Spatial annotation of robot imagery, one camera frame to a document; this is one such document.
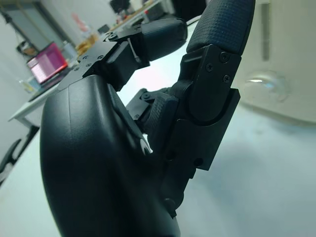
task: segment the robotic hand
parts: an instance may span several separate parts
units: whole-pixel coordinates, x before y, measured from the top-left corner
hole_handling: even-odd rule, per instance
[[[183,21],[112,34],[63,79],[45,104],[40,134],[43,183],[62,236],[180,236],[176,209],[185,187],[197,168],[210,168],[240,99],[231,84],[254,6],[212,0],[178,81],[140,90],[127,107],[116,91],[135,70],[184,44]]]

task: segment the laptop screen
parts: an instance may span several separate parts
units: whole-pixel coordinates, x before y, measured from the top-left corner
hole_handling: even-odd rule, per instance
[[[65,69],[68,64],[55,43],[51,43],[27,63],[39,84]]]

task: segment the table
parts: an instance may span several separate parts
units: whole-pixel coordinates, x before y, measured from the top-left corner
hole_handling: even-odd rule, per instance
[[[149,10],[150,8],[154,7],[158,3],[162,2],[163,0],[151,0],[145,3],[145,5],[135,11],[133,14],[127,16],[125,20],[117,24],[116,26],[112,27],[109,32],[114,32],[114,31],[120,31],[121,29],[124,28],[124,26],[128,25],[132,20],[137,19],[138,17],[142,16],[144,19],[146,19],[146,22],[149,22],[146,14],[144,13],[145,11]]]
[[[46,91],[44,94],[36,98],[35,100],[31,102],[26,102],[17,112],[15,112],[14,115],[12,115],[8,122],[12,121],[13,119],[18,120],[20,123],[22,123],[27,128],[30,128],[33,124],[26,118],[28,114],[36,110],[38,107],[43,105],[46,101],[46,99],[56,92],[58,87],[58,84],[53,86],[51,89]]]
[[[137,71],[119,96],[172,85],[185,46]],[[316,235],[316,128],[240,104],[209,171],[197,170],[177,210],[182,237]],[[60,237],[40,173],[40,135],[0,188],[1,237]]]

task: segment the black chair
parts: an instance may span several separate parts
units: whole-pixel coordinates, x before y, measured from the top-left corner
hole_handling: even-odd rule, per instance
[[[25,151],[25,149],[27,148],[29,143],[32,141],[32,139],[35,137],[35,135],[37,134],[39,129],[40,128],[36,127],[36,126],[32,126],[30,128],[30,131],[29,131],[28,135],[26,136],[26,140],[25,140],[23,146],[21,147],[21,150],[18,152],[18,155],[16,156],[16,158],[14,158],[13,154],[16,152],[16,149],[17,149],[18,145],[20,145],[20,142],[22,141],[22,139],[19,139],[19,140],[15,141],[11,145],[11,147],[6,152],[3,160],[0,163],[0,174],[4,172],[4,169],[5,169],[7,164],[11,163],[12,165],[15,165],[15,163],[18,161],[20,156],[23,154],[23,152]]]

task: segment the window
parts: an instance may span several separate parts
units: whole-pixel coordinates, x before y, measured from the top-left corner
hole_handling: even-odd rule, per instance
[[[71,43],[40,2],[5,4],[1,6],[1,11],[5,11],[12,18],[13,27],[37,50],[55,42],[63,51],[63,42]]]

